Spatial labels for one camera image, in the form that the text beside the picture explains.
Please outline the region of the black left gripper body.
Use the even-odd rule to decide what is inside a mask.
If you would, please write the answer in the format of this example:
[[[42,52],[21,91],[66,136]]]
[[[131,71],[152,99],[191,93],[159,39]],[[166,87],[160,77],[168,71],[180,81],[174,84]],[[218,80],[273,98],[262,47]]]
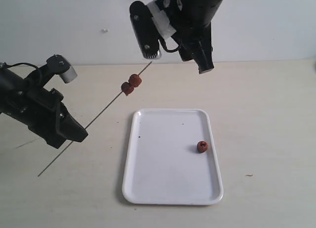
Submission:
[[[62,103],[64,96],[56,89],[41,88],[28,92],[0,94],[0,112],[23,123],[30,131],[56,149],[70,139],[67,127],[71,117]]]

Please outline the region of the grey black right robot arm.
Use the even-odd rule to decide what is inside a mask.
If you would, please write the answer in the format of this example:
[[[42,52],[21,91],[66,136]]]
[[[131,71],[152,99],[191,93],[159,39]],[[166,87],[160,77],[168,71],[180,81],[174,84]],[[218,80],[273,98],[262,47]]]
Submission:
[[[194,60],[200,74],[214,68],[211,24],[222,2],[223,0],[169,0],[164,8],[171,26],[176,31],[172,38],[179,45],[182,61]],[[259,5],[263,8],[263,14],[256,13],[256,4],[247,5],[244,7],[244,14],[249,18],[247,26],[252,28],[254,24],[258,24],[261,27],[258,34],[262,35],[273,29],[272,19],[276,18],[280,23],[289,21],[289,30],[301,29],[303,25],[299,22],[300,17],[311,15],[311,21],[316,21],[315,2],[312,0],[312,5],[283,3],[282,6],[286,10],[277,14],[273,13],[266,3]]]

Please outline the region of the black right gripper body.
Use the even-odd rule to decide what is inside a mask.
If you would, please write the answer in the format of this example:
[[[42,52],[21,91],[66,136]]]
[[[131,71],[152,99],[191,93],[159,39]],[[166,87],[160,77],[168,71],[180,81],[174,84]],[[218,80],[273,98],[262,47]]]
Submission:
[[[211,38],[211,21],[214,15],[213,5],[189,5],[182,9],[174,7],[172,26],[176,33],[172,37],[180,44],[179,54],[182,61],[194,60],[195,43],[203,38]]]

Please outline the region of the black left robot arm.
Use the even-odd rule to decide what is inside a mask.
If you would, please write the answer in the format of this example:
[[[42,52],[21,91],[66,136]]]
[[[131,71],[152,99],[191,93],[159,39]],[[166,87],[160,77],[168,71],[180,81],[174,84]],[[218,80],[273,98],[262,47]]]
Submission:
[[[44,88],[54,75],[55,72],[44,65],[21,78],[3,66],[0,70],[0,111],[58,149],[66,140],[82,142],[88,132],[63,104],[62,93]]]

